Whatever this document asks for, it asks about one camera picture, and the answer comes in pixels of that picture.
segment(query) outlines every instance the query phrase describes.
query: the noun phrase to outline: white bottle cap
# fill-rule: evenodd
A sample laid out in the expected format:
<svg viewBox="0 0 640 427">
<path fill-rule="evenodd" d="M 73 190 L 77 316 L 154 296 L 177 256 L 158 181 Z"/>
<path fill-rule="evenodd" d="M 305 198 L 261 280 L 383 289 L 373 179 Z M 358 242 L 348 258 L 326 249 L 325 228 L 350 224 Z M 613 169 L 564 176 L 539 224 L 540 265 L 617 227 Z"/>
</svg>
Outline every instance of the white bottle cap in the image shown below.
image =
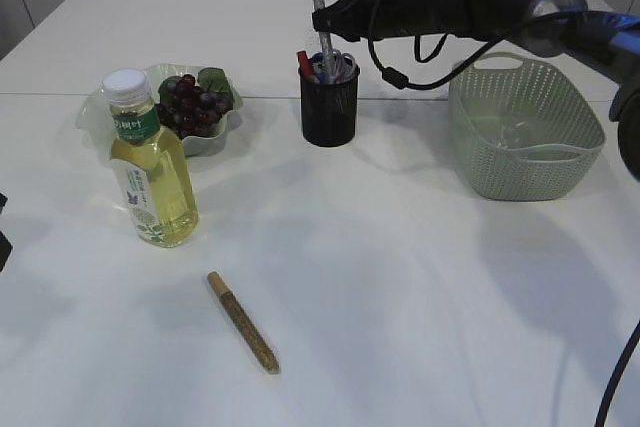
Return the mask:
<svg viewBox="0 0 640 427">
<path fill-rule="evenodd" d="M 117 70 L 102 81 L 102 93 L 112 105 L 133 106 L 151 97 L 151 84 L 144 72 Z"/>
</svg>

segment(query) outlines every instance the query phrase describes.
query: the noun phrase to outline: bottle label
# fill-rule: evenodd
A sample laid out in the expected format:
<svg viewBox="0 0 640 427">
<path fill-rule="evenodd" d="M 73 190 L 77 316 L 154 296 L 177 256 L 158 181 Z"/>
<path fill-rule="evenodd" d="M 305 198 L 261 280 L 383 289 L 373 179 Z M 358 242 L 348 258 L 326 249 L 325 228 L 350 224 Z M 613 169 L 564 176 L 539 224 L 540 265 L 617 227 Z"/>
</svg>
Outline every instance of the bottle label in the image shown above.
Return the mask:
<svg viewBox="0 0 640 427">
<path fill-rule="evenodd" d="M 158 221 L 158 211 L 147 173 L 137 165 L 121 159 L 111 160 L 111 166 L 138 235 L 145 240 L 162 242 L 162 226 Z"/>
<path fill-rule="evenodd" d="M 143 115 L 114 115 L 118 137 L 128 142 L 142 142 L 160 130 L 160 118 L 153 108 Z"/>
</svg>

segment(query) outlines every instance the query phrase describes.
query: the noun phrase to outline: grapes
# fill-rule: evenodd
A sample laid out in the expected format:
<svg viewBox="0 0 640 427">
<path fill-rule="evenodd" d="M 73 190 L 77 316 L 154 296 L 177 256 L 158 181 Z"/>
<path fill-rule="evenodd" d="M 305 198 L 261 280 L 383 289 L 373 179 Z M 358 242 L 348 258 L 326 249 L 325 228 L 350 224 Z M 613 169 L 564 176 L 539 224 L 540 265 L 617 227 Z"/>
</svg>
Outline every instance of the grapes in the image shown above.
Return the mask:
<svg viewBox="0 0 640 427">
<path fill-rule="evenodd" d="M 175 80 L 170 80 L 167 82 L 167 92 L 173 94 L 176 91 L 176 87 L 178 87 L 178 82 Z"/>
<path fill-rule="evenodd" d="M 191 114 L 183 114 L 180 127 L 184 129 L 193 129 L 196 125 L 196 119 Z"/>
<path fill-rule="evenodd" d="M 216 92 L 205 92 L 193 75 L 170 77 L 164 83 L 162 102 L 156 104 L 160 122 L 178 137 L 211 137 L 221 117 L 233 102 Z"/>
<path fill-rule="evenodd" d="M 196 103 L 195 100 L 186 98 L 186 99 L 182 99 L 182 101 L 180 102 L 180 106 L 178 107 L 178 110 L 185 114 L 191 114 L 196 110 L 197 106 L 198 104 Z"/>
<path fill-rule="evenodd" d="M 205 92 L 200 95 L 200 104 L 203 107 L 213 108 L 218 100 L 218 95 L 215 92 Z"/>
<path fill-rule="evenodd" d="M 230 107 L 229 104 L 225 102 L 225 100 L 220 100 L 216 102 L 216 106 L 214 107 L 214 110 L 220 117 L 222 117 L 224 114 L 226 114 L 233 108 L 233 107 Z"/>
<path fill-rule="evenodd" d="M 196 122 L 200 122 L 201 124 L 209 122 L 209 111 L 202 107 L 197 107 L 194 115 L 196 117 Z"/>
<path fill-rule="evenodd" d="M 193 93 L 193 86 L 188 84 L 187 82 L 180 81 L 178 85 L 176 85 L 175 94 L 179 99 L 184 99 L 185 97 L 190 96 Z"/>
<path fill-rule="evenodd" d="M 205 124 L 198 124 L 193 128 L 193 134 L 198 137 L 209 137 L 209 131 L 211 127 Z"/>
<path fill-rule="evenodd" d="M 182 82 L 188 83 L 189 85 L 191 85 L 191 87 L 196 86 L 196 78 L 191 74 L 184 74 L 182 76 Z"/>
</svg>

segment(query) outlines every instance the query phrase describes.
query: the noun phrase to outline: black cable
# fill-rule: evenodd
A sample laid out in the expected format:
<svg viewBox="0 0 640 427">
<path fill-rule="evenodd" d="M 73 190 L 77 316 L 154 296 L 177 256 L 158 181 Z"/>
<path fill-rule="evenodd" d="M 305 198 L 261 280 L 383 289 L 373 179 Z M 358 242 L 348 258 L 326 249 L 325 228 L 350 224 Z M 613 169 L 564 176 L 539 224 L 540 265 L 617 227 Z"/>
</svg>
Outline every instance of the black cable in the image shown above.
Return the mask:
<svg viewBox="0 0 640 427">
<path fill-rule="evenodd" d="M 376 54 L 375 46 L 373 43 L 373 31 L 375 27 L 375 20 L 378 15 L 378 9 L 380 8 L 380 4 L 382 0 L 376 0 L 376 3 L 373 5 L 373 9 L 371 10 L 371 18 L 369 19 L 369 31 L 367 34 L 367 47 L 369 49 L 369 55 L 371 56 L 371 60 L 373 61 L 376 68 L 382 73 L 382 78 L 395 86 L 398 89 L 412 89 L 412 90 L 434 90 L 443 85 L 451 82 L 458 75 L 460 75 L 467 67 L 473 64 L 476 60 L 482 57 L 488 50 L 495 47 L 497 44 L 502 42 L 503 40 L 512 37 L 514 34 L 517 34 L 523 29 L 532 27 L 537 24 L 542 24 L 544 22 L 550 22 L 552 20 L 562 20 L 562 19 L 570 19 L 572 17 L 577 17 L 580 15 L 584 15 L 587 11 L 571 11 L 571 12 L 556 12 L 554 14 L 544 15 L 541 17 L 536 17 L 533 19 L 526 20 L 521 22 L 514 27 L 510 28 L 507 32 L 501 34 L 495 39 L 487 42 L 478 50 L 476 50 L 473 54 L 471 54 L 465 61 L 460 63 L 455 69 L 453 69 L 449 74 L 445 75 L 441 79 L 432 82 L 430 84 L 414 84 L 409 82 L 409 79 L 402 72 L 397 71 L 393 67 L 385 67 L 380 62 L 378 55 Z"/>
<path fill-rule="evenodd" d="M 624 369 L 627 367 L 627 364 L 633 355 L 633 351 L 638 345 L 638 341 L 640 341 L 640 322 L 638 322 L 638 325 L 636 325 L 631 337 L 629 337 L 627 345 L 624 346 L 624 349 L 620 354 L 620 358 L 616 363 L 616 367 L 613 369 L 613 373 L 609 378 L 607 388 L 605 389 L 602 400 L 600 401 L 600 408 L 598 409 L 598 415 L 596 416 L 595 427 L 604 427 L 604 423 L 607 420 L 607 414 L 609 413 L 609 407 L 611 406 L 611 401 L 613 401 L 613 396 L 616 393 L 620 379 L 622 379 Z"/>
<path fill-rule="evenodd" d="M 415 57 L 416 62 L 418 62 L 419 64 L 428 64 L 433 59 L 435 59 L 438 55 L 440 55 L 440 52 L 444 47 L 444 43 L 447 41 L 447 37 L 449 37 L 449 34 L 444 34 L 442 37 L 440 37 L 440 40 L 438 41 L 438 45 L 436 45 L 436 48 L 433 49 L 433 52 L 431 52 L 428 55 L 428 57 L 421 59 L 420 51 L 422 49 L 420 48 L 420 40 L 422 39 L 422 36 L 416 35 L 416 38 L 413 41 L 413 56 Z"/>
</svg>

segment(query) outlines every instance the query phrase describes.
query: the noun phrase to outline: red pen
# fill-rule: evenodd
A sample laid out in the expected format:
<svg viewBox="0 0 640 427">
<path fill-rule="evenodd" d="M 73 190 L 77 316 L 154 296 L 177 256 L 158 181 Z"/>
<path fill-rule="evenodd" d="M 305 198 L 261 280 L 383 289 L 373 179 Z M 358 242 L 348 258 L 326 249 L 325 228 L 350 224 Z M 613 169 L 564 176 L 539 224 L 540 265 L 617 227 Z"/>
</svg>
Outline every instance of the red pen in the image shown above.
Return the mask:
<svg viewBox="0 0 640 427">
<path fill-rule="evenodd" d="M 300 64 L 300 72 L 305 77 L 313 77 L 313 67 L 311 67 L 311 61 L 307 57 L 307 51 L 301 50 L 298 52 L 298 64 Z"/>
</svg>

